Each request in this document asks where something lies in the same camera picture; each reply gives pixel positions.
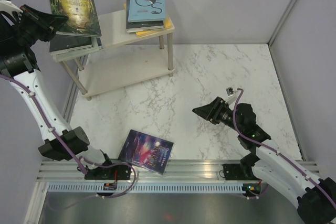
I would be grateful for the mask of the black folder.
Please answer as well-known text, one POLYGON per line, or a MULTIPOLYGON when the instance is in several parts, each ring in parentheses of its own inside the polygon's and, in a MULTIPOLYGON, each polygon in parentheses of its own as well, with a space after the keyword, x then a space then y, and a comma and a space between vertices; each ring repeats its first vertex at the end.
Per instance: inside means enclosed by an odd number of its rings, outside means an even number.
POLYGON ((91 37, 56 35, 49 45, 51 55, 63 54, 92 47, 91 37))

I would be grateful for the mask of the dark blue Wuthering Heights book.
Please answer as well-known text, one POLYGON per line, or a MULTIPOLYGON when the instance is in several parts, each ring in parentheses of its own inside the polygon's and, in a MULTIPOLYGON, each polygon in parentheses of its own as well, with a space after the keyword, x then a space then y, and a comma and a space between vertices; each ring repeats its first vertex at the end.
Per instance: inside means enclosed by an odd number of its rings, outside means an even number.
POLYGON ((128 22, 129 18, 129 9, 130 9, 130 0, 126 1, 124 5, 126 10, 126 32, 136 33, 141 31, 157 30, 164 28, 164 21, 152 21, 152 22, 128 22))

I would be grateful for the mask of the light blue Hemingway book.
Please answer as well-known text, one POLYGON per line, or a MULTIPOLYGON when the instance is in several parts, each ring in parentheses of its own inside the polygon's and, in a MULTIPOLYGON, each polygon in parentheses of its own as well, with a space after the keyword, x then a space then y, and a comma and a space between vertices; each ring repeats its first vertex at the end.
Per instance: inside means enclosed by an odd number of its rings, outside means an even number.
POLYGON ((128 22, 158 22, 165 19, 165 0, 130 0, 128 22))

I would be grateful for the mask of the purple nebula cover book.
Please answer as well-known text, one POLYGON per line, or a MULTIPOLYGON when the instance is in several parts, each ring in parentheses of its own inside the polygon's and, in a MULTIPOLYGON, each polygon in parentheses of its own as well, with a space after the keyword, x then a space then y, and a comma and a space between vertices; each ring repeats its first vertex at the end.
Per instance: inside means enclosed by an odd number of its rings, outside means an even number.
POLYGON ((162 175, 173 146, 173 142, 130 130, 119 154, 119 160, 162 175))

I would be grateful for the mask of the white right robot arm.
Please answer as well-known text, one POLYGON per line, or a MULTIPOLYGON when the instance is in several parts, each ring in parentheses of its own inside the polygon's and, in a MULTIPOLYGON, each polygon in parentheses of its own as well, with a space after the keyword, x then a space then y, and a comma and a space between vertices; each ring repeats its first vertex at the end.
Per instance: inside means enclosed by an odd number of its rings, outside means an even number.
POLYGON ((194 108, 197 116, 213 124, 223 123, 238 133, 250 153, 240 160, 240 173, 256 177, 287 198, 304 223, 329 223, 335 219, 335 181, 309 171, 287 155, 256 122, 248 103, 233 109, 220 97, 194 108))

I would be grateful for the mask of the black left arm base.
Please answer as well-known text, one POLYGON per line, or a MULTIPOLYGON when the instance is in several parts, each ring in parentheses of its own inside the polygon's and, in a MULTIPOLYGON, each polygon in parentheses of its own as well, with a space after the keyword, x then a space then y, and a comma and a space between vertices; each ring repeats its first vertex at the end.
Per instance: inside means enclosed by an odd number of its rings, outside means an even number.
POLYGON ((115 164, 112 168, 97 167, 89 169, 84 176, 85 180, 129 180, 131 167, 125 164, 115 164))

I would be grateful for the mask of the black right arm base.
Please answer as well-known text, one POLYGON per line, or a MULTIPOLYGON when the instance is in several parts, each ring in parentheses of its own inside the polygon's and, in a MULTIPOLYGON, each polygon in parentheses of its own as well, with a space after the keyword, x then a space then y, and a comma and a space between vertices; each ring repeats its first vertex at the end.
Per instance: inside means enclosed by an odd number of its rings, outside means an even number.
POLYGON ((252 173, 251 167, 243 164, 223 164, 221 173, 226 180, 258 180, 252 173))

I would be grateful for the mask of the yellow book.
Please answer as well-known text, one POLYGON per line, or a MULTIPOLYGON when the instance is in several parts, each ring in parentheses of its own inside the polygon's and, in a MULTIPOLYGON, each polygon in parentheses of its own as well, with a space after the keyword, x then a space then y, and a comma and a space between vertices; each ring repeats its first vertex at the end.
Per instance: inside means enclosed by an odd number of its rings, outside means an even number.
POLYGON ((173 26, 173 23, 171 19, 167 17, 164 21, 163 29, 145 30, 145 31, 129 31, 126 29, 126 32, 129 34, 136 34, 137 37, 143 37, 143 36, 150 35, 150 34, 157 34, 158 32, 172 28, 172 26, 173 26))

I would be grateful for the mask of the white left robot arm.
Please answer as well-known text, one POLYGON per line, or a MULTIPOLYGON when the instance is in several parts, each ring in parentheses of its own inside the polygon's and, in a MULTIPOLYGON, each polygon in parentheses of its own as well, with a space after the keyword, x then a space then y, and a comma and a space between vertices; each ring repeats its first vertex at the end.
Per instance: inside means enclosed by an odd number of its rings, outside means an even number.
POLYGON ((31 50, 38 40, 51 41, 67 21, 64 15, 1 1, 1 78, 16 89, 35 118, 44 142, 38 148, 43 157, 73 159, 86 180, 113 179, 115 167, 108 155, 93 148, 84 130, 72 129, 59 113, 31 50))

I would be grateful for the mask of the teal ocean cover book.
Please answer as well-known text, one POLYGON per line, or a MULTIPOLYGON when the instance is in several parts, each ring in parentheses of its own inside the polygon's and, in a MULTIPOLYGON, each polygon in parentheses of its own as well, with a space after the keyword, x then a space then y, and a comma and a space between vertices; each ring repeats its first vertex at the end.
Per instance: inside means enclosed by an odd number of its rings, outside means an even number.
POLYGON ((98 50, 102 49, 102 42, 100 38, 95 38, 95 42, 93 44, 98 50))

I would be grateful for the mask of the pale green file folder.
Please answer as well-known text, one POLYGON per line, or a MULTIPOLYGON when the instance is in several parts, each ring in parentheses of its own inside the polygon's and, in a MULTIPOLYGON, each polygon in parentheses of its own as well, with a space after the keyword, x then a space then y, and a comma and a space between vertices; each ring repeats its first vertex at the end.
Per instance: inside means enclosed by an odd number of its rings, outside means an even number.
POLYGON ((93 44, 94 42, 95 42, 95 38, 92 38, 92 47, 90 48, 76 49, 70 52, 53 55, 53 60, 55 62, 68 61, 68 60, 82 57, 82 56, 85 56, 85 55, 88 55, 94 52, 98 52, 99 50, 94 47, 94 44, 93 44))

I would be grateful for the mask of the green forest Alice book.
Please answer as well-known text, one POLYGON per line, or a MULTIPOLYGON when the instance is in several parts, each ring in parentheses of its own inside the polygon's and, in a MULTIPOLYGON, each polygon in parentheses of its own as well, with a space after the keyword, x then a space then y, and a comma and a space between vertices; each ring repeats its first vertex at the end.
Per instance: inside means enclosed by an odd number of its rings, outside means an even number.
POLYGON ((57 34, 81 37, 101 37, 94 0, 49 0, 51 13, 67 16, 57 34))

